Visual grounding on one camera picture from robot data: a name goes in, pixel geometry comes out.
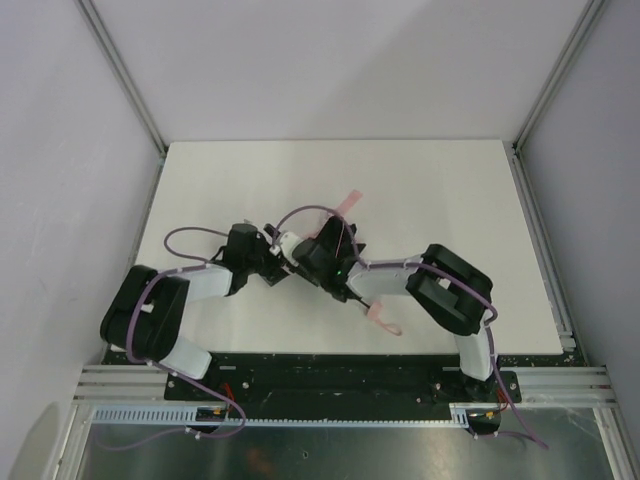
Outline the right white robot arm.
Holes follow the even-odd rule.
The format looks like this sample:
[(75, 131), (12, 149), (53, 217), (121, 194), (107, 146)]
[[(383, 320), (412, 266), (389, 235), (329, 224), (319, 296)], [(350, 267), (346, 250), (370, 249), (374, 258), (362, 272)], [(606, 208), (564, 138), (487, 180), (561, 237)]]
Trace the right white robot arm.
[(453, 335), (467, 390), (487, 389), (495, 379), (486, 314), (493, 283), (441, 244), (406, 259), (366, 261), (357, 227), (330, 217), (313, 236), (285, 232), (277, 240), (293, 270), (335, 300), (359, 301), (376, 318), (382, 296), (407, 296)]

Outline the pink folding umbrella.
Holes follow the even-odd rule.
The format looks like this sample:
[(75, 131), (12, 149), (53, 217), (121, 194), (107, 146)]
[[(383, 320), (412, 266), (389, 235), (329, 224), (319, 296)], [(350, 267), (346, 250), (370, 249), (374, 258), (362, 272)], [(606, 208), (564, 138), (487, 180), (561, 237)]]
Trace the pink folding umbrella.
[[(340, 215), (345, 215), (349, 212), (351, 208), (353, 208), (358, 201), (362, 198), (363, 194), (357, 190), (353, 189), (347, 197), (335, 208), (336, 212)], [(316, 228), (310, 231), (306, 237), (307, 238), (315, 238), (320, 233), (320, 230), (327, 223), (329, 218), (332, 216), (332, 213), (329, 211), (322, 211), (320, 214), (319, 220), (316, 224)], [(360, 302), (363, 312), (366, 318), (382, 328), (385, 332), (400, 337), (403, 334), (402, 328), (395, 323), (385, 323), (380, 319), (380, 313), (383, 310), (383, 305), (379, 301), (368, 302), (366, 300), (362, 300)]]

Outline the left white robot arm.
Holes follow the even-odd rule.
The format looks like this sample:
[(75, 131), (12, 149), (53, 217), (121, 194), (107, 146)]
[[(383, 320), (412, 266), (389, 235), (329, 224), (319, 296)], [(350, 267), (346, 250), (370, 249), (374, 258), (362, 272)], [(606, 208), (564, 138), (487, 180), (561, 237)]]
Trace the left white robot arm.
[(210, 259), (190, 267), (159, 272), (131, 267), (100, 325), (106, 343), (123, 349), (130, 362), (155, 362), (191, 379), (203, 379), (212, 354), (180, 335), (189, 304), (224, 298), (244, 288), (257, 274), (272, 286), (286, 278), (283, 262), (271, 247), (279, 231), (238, 223), (226, 244)]

